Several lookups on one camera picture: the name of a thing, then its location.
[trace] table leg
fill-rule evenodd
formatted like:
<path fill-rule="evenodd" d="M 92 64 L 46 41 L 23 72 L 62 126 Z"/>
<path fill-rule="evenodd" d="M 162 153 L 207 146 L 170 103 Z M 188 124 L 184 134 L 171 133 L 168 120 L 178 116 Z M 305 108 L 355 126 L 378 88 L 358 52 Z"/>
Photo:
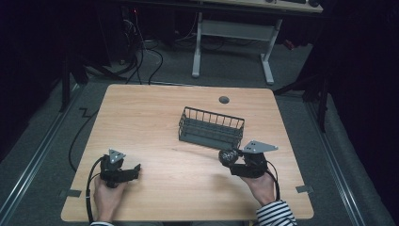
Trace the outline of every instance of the table leg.
<path fill-rule="evenodd" d="M 262 65 L 263 65 L 264 76 L 266 77 L 266 83 L 268 85 L 274 84 L 273 74 L 270 70 L 270 65 L 269 65 L 269 58 L 270 58 L 270 54 L 272 53 L 273 46 L 276 42 L 277 35 L 279 34 L 279 28 L 281 27 L 281 23 L 282 23 L 282 19 L 277 20 L 276 26 L 273 29 L 273 33 L 272 33 L 271 39 L 269 41 L 269 45 L 267 46 L 266 53 L 261 54 L 261 61 L 262 61 Z"/>
<path fill-rule="evenodd" d="M 197 27 L 197 45 L 196 52 L 194 53 L 193 72 L 192 76 L 200 77 L 200 38 L 202 33 L 202 12 L 199 12 L 199 21 Z"/>

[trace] metal wire basket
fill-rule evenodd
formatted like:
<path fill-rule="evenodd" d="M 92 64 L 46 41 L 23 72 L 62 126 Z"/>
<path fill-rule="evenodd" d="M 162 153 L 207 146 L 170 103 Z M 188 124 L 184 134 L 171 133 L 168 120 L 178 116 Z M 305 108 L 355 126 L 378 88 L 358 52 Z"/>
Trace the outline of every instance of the metal wire basket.
<path fill-rule="evenodd" d="M 209 148 L 238 148 L 244 119 L 186 106 L 179 122 L 179 140 Z"/>

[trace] hand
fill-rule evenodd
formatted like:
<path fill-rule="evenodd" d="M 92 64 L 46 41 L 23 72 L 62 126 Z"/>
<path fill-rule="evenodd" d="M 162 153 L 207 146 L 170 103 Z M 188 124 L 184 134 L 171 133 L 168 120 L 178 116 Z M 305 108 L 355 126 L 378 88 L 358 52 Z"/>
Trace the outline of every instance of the hand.
<path fill-rule="evenodd" d="M 127 182 L 119 184 L 116 188 L 109 188 L 100 177 L 94 180 L 94 202 L 97 206 L 97 221 L 112 222 L 114 215 L 120 206 L 120 200 Z"/>
<path fill-rule="evenodd" d="M 274 181 L 269 174 L 265 173 L 258 178 L 241 177 L 241 179 L 247 183 L 253 197 L 255 197 L 261 206 L 276 200 L 274 195 Z"/>

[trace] black cable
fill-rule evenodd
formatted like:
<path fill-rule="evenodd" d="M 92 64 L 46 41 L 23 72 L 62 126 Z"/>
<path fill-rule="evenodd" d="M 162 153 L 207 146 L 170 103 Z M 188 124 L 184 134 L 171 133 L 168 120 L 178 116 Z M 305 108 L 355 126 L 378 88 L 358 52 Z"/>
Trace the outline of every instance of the black cable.
<path fill-rule="evenodd" d="M 148 50 L 148 51 L 153 51 L 161 57 L 161 63 L 159 64 L 158 68 L 152 73 L 152 75 L 149 78 L 149 85 L 150 85 L 152 77 L 156 74 L 156 72 L 158 72 L 158 70 L 161 68 L 162 64 L 164 63 L 164 58 L 162 57 L 162 55 L 159 52 L 157 52 L 155 50 Z"/>
<path fill-rule="evenodd" d="M 76 171 L 76 167 L 73 165 L 72 163 L 72 148 L 74 143 L 76 142 L 77 138 L 79 137 L 80 133 L 82 132 L 83 128 L 85 128 L 85 126 L 88 124 L 88 122 L 95 116 L 97 115 L 97 113 L 99 112 L 99 110 L 96 110 L 91 116 L 88 117 L 88 119 L 85 121 L 85 123 L 80 127 L 79 131 L 77 132 L 77 134 L 75 135 L 75 137 L 73 138 L 73 141 L 71 143 L 70 149 L 68 151 L 68 160 L 70 162 L 70 166 L 72 168 L 73 171 Z"/>
<path fill-rule="evenodd" d="M 140 75 L 138 74 L 138 69 L 140 69 L 141 64 L 143 63 L 143 58 L 144 58 L 143 50 L 141 49 L 141 59 L 140 59 L 140 63 L 136 66 L 136 70 L 135 70 L 134 72 L 132 72 L 132 74 L 131 74 L 131 75 L 129 76 L 129 78 L 126 80 L 126 83 L 125 83 L 125 84 L 128 84 L 128 83 L 130 82 L 130 80 L 133 78 L 133 76 L 135 75 L 135 73 L 137 73 L 138 81 L 140 82 L 140 85 L 142 85 Z"/>
<path fill-rule="evenodd" d="M 91 202 L 90 202 L 90 183 L 91 180 L 95 177 L 91 177 L 91 175 L 93 174 L 94 169 L 96 168 L 97 164 L 99 164 L 104 158 L 101 157 L 99 158 L 93 165 L 93 167 L 91 168 L 90 174 L 88 175 L 88 184 L 86 186 L 86 209 L 88 211 L 88 222 L 91 224 L 94 219 L 93 219 L 93 213 L 91 212 Z"/>
<path fill-rule="evenodd" d="M 216 48 L 205 48 L 203 45 L 201 45 L 201 48 L 204 50 L 208 50 L 208 51 L 215 51 L 218 50 L 220 48 L 222 48 L 225 44 L 226 39 L 225 38 L 221 38 L 221 37 L 211 37 L 208 39 L 204 39 L 204 40 L 221 40 L 221 43 L 219 44 L 219 46 L 217 46 Z"/>
<path fill-rule="evenodd" d="M 197 36 L 192 36 L 192 37 L 186 38 L 184 40 L 176 40 L 174 42 L 174 44 L 182 46 L 182 47 L 191 47 L 191 46 L 194 46 L 196 44 L 196 41 L 192 40 L 193 38 L 196 38 L 196 37 Z"/>
<path fill-rule="evenodd" d="M 123 21 L 124 22 L 128 22 L 128 24 L 131 26 L 129 28 L 129 33 L 131 33 L 130 30 L 133 27 L 133 23 L 131 23 L 128 20 L 127 21 L 123 20 Z M 121 75 L 121 74 L 127 73 L 127 72 L 131 71 L 137 64 L 137 60 L 136 60 L 136 56 L 135 56 L 136 49 L 135 49 L 135 46 L 133 45 L 133 43 L 135 43 L 135 34 L 133 36 L 129 35 L 126 32 L 124 34 L 126 36 L 127 45 L 128 45 L 126 59 L 128 59 L 130 63 L 129 63 L 129 65 L 126 68 L 124 68 L 124 69 L 122 69 L 122 70 L 120 70 L 118 72 L 114 72 L 113 73 L 114 75 Z M 86 68 L 86 72 L 89 73 L 89 74 L 95 75 L 95 76 L 107 75 L 107 74 L 104 74 L 104 71 L 98 71 L 100 73 L 96 73 L 96 72 L 94 72 L 94 71 L 92 71 L 92 70 L 90 70 L 88 68 Z"/>
<path fill-rule="evenodd" d="M 90 182 L 91 182 L 96 176 L 98 176 L 98 175 L 100 175 L 100 172 L 97 173 L 97 174 L 95 174 L 94 176 L 92 176 L 92 177 L 90 178 Z"/>
<path fill-rule="evenodd" d="M 279 201 L 279 200 L 280 200 L 280 194 L 279 194 L 279 176 L 277 175 L 277 171 L 276 171 L 275 166 L 274 166 L 271 162 L 269 162 L 269 161 L 266 161 L 266 162 L 267 162 L 268 164 L 270 164 L 270 165 L 273 167 L 273 169 L 274 169 L 274 171 L 275 171 L 275 173 L 276 173 L 276 177 L 275 177 L 269 170 L 266 171 L 266 173 L 269 174 L 269 176 L 271 176 L 272 179 L 273 179 L 273 181 L 275 182 L 275 187 L 276 187 L 276 201 Z"/>

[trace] black handheld controller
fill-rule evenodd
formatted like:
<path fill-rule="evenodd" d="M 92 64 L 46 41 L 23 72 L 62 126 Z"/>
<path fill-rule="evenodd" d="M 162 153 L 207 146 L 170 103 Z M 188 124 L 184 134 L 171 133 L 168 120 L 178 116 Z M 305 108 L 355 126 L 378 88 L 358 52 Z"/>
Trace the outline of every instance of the black handheld controller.
<path fill-rule="evenodd" d="M 258 178 L 267 172 L 267 161 L 263 152 L 276 150 L 276 146 L 252 140 L 243 149 L 219 151 L 220 163 L 229 168 L 231 175 L 248 178 Z M 239 157 L 244 157 L 245 164 L 236 164 Z"/>
<path fill-rule="evenodd" d="M 115 188 L 118 184 L 132 181 L 138 178 L 141 165 L 138 164 L 134 169 L 122 170 L 123 153 L 115 150 L 109 150 L 109 155 L 105 154 L 101 161 L 100 177 L 106 181 L 106 185 L 110 188 Z"/>

